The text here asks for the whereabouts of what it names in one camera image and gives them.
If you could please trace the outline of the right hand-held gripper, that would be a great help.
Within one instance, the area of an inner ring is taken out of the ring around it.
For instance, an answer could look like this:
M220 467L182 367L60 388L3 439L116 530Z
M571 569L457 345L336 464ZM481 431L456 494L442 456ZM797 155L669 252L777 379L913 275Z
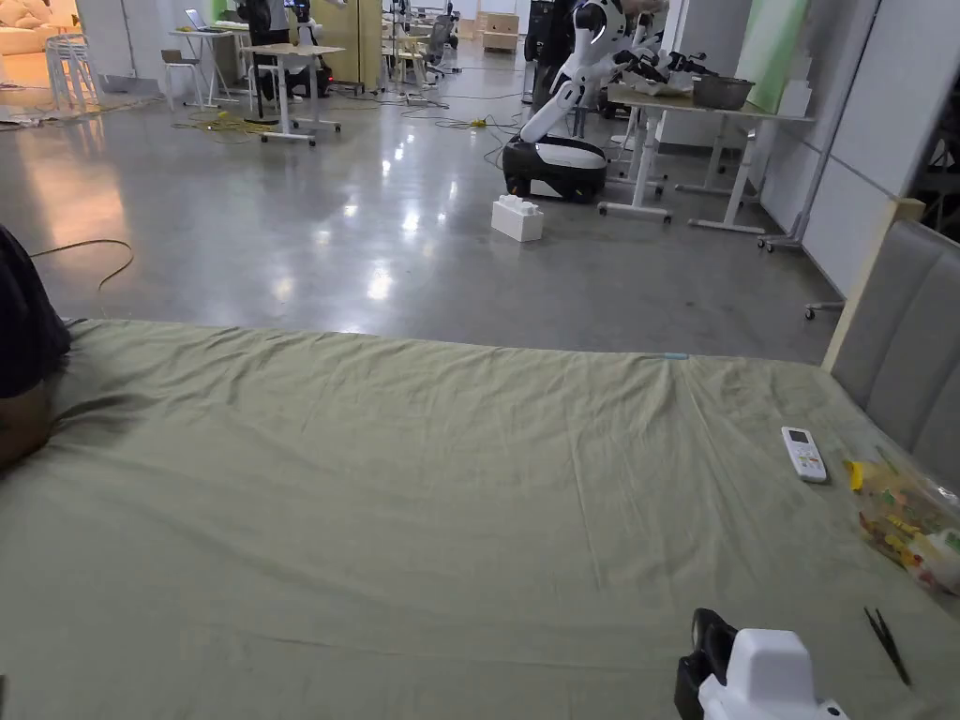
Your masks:
M679 659L673 693L681 719L846 719L819 697L809 651L792 631L736 629L698 607L692 651Z

